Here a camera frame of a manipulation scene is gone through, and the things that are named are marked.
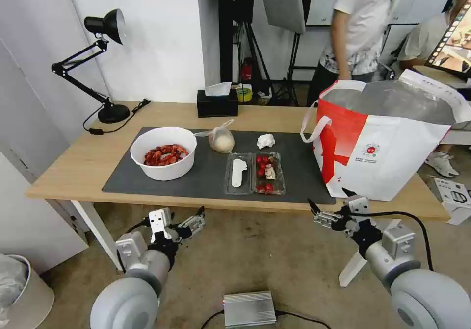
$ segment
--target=sneaker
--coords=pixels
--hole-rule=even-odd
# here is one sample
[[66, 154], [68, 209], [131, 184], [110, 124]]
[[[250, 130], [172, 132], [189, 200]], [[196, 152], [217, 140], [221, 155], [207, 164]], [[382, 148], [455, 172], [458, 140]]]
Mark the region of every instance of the sneaker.
[[460, 173], [451, 166], [450, 160], [452, 158], [452, 155], [445, 152], [434, 151], [428, 156], [425, 163], [443, 177], [453, 178]]

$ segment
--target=cardboard box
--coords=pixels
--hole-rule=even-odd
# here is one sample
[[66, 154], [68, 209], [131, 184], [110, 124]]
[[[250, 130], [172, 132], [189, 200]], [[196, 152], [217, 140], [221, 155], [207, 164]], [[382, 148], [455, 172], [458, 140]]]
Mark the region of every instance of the cardboard box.
[[447, 223], [459, 225], [471, 216], [471, 197], [466, 186], [451, 180], [434, 178], [442, 206], [450, 214]]

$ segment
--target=plastic bag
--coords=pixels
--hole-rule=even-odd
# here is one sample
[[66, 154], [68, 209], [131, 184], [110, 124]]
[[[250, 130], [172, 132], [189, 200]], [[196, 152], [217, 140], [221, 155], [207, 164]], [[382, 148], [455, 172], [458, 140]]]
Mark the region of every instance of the plastic bag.
[[8, 308], [21, 294], [26, 278], [25, 264], [0, 254], [0, 328], [8, 324]]
[[334, 89], [323, 100], [366, 115], [455, 124], [453, 110], [445, 100], [402, 80], [368, 83], [362, 91]]
[[213, 130], [207, 130], [201, 133], [195, 133], [195, 137], [209, 136], [209, 146], [220, 153], [231, 153], [236, 142], [227, 126], [234, 120], [228, 120], [226, 123]]

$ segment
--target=bag handle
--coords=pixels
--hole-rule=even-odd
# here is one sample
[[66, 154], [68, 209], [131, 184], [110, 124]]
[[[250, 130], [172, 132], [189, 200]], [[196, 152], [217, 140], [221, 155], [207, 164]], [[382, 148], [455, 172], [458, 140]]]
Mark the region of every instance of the bag handle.
[[233, 119], [228, 120], [228, 121], [224, 122], [224, 123], [221, 125], [221, 127], [227, 127], [227, 126], [228, 126], [229, 124], [231, 124], [232, 122], [234, 122]]
[[301, 139], [305, 143], [310, 143], [310, 142], [314, 141], [315, 139], [317, 139], [320, 136], [320, 134], [322, 133], [322, 131], [324, 130], [324, 127], [326, 125], [330, 125], [332, 123], [332, 120], [329, 117], [322, 116], [322, 118], [319, 120], [319, 122], [317, 122], [317, 125], [315, 126], [311, 136], [309, 138], [306, 138], [304, 136], [304, 130], [306, 129], [306, 126], [308, 125], [309, 118], [311, 117], [311, 111], [312, 111], [312, 108], [314, 107], [314, 104], [315, 104], [315, 102], [313, 102], [311, 107], [308, 108], [308, 111], [306, 112], [306, 115], [304, 116], [304, 119], [303, 119], [303, 125], [301, 127], [300, 135], [301, 135]]
[[214, 128], [213, 130], [206, 130], [204, 132], [199, 132], [199, 133], [194, 133], [193, 136], [209, 136], [211, 134], [213, 134], [213, 132], [218, 129], [218, 128], [223, 128], [223, 127], [227, 127], [229, 124], [231, 124], [234, 120], [231, 119], [231, 120], [228, 120], [226, 122], [224, 122], [222, 125], [220, 125], [219, 127], [216, 127]]

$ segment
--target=white table leg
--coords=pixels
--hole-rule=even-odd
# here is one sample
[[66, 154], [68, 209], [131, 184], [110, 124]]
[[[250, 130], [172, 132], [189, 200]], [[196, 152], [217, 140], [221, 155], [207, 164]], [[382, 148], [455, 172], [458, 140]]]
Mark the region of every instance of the white table leg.
[[[401, 222], [400, 219], [393, 219], [384, 227], [379, 226], [380, 230], [390, 229], [396, 227]], [[339, 283], [341, 287], [347, 287], [348, 284], [354, 279], [354, 277], [360, 272], [360, 270], [367, 263], [366, 260], [358, 253], [358, 251], [353, 255], [353, 257], [348, 262], [345, 269], [339, 275]]]
[[91, 202], [71, 201], [117, 269], [121, 270], [116, 244]]

